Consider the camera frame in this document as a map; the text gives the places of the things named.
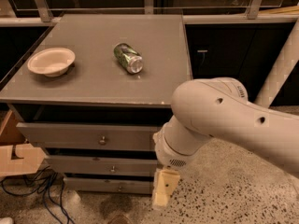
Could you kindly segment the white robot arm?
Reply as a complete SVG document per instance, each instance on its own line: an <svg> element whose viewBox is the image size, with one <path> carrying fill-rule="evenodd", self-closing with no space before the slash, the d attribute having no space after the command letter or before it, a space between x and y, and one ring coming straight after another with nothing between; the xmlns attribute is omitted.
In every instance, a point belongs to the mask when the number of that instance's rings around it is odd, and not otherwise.
<svg viewBox="0 0 299 224"><path fill-rule="evenodd" d="M237 144L285 172L299 174L299 117L269 108L298 62L296 23L254 103L244 85L230 77L194 79L179 85L171 99L172 118L153 135L163 165L155 172L152 208L167 206L179 171L212 138Z"/></svg>

